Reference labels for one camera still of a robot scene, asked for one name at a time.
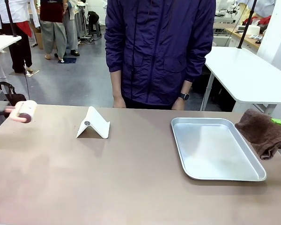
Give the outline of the person left hand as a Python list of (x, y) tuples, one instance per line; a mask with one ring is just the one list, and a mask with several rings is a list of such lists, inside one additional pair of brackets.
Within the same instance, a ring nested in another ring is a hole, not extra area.
[(178, 98), (173, 104), (172, 110), (183, 111), (185, 109), (185, 101), (182, 98)]

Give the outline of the person right hand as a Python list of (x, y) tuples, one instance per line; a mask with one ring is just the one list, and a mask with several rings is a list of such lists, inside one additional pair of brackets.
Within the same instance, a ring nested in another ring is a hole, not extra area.
[(126, 108), (126, 103), (121, 94), (113, 95), (113, 108)]

